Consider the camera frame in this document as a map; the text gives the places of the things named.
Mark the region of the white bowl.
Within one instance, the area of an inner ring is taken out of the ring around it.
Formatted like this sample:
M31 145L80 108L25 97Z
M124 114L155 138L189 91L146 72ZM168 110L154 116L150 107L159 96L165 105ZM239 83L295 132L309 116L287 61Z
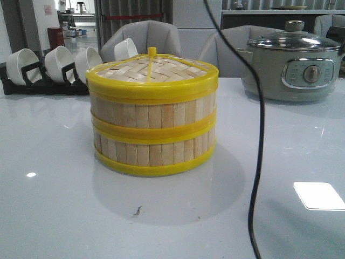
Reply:
M129 59L136 55L138 51L131 38L126 38L114 46L115 61Z
M61 69L73 62L74 58L70 51L64 46L58 46L45 57L47 74L55 83L64 84L65 81Z
M38 61L38 57L32 50L21 49L7 57L6 74L14 84L25 86L26 82L23 78L22 67Z
M87 70L102 63L103 61L100 55L93 47L87 47L86 49L78 52L75 57L75 68L81 82L86 84Z

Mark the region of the dark counter cabinet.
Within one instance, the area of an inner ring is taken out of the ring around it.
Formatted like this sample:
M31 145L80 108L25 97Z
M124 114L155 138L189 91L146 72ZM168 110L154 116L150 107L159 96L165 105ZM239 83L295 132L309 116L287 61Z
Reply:
M222 12L221 28L254 25L284 29L286 21L301 20L305 22L304 30L313 32L315 18L328 14L344 15L344 10L225 10Z

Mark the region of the black bowl rack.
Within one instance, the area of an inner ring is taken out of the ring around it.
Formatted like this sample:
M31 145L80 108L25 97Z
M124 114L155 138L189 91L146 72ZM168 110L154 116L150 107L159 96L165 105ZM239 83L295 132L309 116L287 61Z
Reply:
M47 70L40 61L22 67L25 86L14 84L6 74L6 62L1 63L1 81L5 95L10 94L47 94L47 95L78 95L89 94L87 86L81 82L75 69L75 64L71 63L61 69L64 84L55 83L47 74Z

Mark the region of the grey electric cooking pot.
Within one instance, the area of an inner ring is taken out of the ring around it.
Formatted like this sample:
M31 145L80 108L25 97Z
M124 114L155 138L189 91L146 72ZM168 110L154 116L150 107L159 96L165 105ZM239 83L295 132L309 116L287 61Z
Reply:
M266 99L317 101L335 89L341 60L337 51L300 52L257 47L237 51L256 71Z

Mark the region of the woven bamboo steamer lid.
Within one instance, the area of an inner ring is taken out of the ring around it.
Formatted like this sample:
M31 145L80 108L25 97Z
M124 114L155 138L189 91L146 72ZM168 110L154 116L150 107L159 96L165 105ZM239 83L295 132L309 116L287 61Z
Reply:
M208 96L218 88L218 69L209 63L150 47L147 54L104 63L86 73L89 92L118 103L182 103Z

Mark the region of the glass pot lid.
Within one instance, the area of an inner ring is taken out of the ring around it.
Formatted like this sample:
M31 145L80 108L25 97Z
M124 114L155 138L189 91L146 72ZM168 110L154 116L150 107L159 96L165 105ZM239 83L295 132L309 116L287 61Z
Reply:
M250 39L251 47L290 51L338 51L344 52L344 44L332 39L304 31L305 22L291 20L285 22L285 30Z

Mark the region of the bamboo steamer tray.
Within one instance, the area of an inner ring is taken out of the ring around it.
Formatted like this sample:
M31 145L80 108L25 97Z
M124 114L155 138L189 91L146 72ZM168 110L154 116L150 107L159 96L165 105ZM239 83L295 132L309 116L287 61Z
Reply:
M188 140L166 144L129 144L94 131L96 157L107 167L135 176L167 176L194 169L209 160L215 129Z
M118 138L159 139L196 134L214 126L216 93L171 104L126 104L91 95L93 125Z

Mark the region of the white refrigerator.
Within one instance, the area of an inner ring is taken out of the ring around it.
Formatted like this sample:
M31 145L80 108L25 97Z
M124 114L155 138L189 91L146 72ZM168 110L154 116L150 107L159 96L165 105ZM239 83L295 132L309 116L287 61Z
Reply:
M177 27L181 56L197 59L207 38L216 32L203 1L172 2L172 24Z

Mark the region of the white bowl rightmost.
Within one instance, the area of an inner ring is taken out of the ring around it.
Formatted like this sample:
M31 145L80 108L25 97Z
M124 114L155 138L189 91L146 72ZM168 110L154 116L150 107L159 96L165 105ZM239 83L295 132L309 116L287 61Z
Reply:
M136 55L138 51L131 38L126 38L114 46L115 61L129 59Z

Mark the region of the red bin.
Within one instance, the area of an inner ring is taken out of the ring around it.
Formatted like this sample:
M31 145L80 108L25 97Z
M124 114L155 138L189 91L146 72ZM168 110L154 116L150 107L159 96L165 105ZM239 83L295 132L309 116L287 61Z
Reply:
M58 46L65 45L62 28L60 27L48 28L47 33L48 33L51 50L57 48Z

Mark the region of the white bowl leftmost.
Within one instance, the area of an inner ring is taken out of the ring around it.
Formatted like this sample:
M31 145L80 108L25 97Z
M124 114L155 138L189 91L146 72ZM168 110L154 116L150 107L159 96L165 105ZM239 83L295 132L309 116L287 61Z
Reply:
M38 61L38 57L32 50L21 49L7 57L6 74L14 84L25 86L26 82L23 78L22 67Z

